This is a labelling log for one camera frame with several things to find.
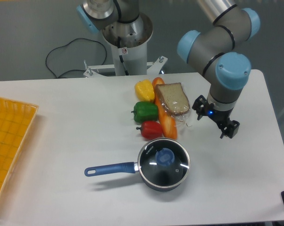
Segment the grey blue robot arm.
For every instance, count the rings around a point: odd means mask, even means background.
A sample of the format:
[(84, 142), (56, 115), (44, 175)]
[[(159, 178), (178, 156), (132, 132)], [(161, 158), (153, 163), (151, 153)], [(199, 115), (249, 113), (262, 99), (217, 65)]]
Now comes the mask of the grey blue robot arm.
[[(184, 34), (177, 53), (211, 85), (208, 96), (198, 97), (192, 106), (198, 118), (209, 117), (222, 136), (231, 138), (239, 123), (231, 120), (230, 114), (251, 71), (248, 58), (234, 48), (258, 32), (260, 18), (232, 0), (200, 0), (198, 4), (213, 28), (205, 34)], [(91, 33), (101, 32), (110, 44), (116, 75), (146, 74), (147, 42), (153, 26), (140, 11), (138, 1), (86, 0), (77, 7), (77, 13)]]

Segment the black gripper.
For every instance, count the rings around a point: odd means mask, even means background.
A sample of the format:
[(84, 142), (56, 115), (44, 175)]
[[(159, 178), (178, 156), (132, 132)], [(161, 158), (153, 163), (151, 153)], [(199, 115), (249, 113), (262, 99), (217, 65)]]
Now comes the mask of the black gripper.
[(216, 110), (213, 103), (208, 103), (203, 95), (200, 95), (194, 101), (192, 109), (196, 111), (198, 121), (203, 116), (207, 116), (217, 124), (218, 128), (221, 130), (220, 138), (233, 138), (237, 134), (240, 123), (229, 119), (233, 109), (227, 111)]

